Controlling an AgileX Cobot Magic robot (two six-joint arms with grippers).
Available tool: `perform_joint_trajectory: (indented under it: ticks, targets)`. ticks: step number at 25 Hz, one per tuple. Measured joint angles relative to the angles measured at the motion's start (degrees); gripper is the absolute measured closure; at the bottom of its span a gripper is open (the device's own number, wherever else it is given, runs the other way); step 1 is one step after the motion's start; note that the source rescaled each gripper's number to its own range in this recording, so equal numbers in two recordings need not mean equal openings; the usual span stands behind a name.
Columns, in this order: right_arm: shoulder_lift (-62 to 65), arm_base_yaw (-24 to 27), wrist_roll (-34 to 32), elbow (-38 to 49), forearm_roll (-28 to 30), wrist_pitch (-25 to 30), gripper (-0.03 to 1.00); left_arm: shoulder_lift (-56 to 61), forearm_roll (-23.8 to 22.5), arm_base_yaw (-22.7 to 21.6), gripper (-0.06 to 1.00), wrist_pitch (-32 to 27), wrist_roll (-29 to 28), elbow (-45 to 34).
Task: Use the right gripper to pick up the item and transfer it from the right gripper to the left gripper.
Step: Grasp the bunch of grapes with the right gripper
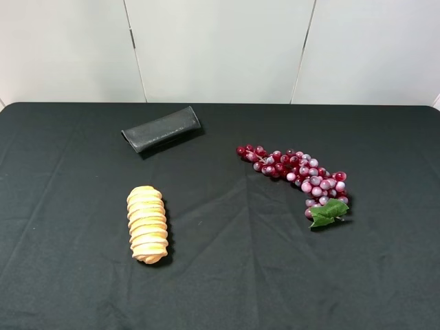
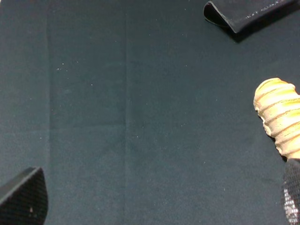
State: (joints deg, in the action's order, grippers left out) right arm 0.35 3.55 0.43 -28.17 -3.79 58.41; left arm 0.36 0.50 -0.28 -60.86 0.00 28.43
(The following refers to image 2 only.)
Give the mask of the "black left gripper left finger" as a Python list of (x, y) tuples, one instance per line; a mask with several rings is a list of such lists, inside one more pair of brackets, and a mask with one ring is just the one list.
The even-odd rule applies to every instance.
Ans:
[(0, 187), (2, 225), (43, 225), (48, 192), (41, 167), (29, 167)]

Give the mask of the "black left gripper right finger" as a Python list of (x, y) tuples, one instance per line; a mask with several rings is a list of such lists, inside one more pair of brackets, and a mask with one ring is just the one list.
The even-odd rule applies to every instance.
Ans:
[(300, 160), (287, 160), (282, 185), (282, 205), (289, 225), (300, 224)]

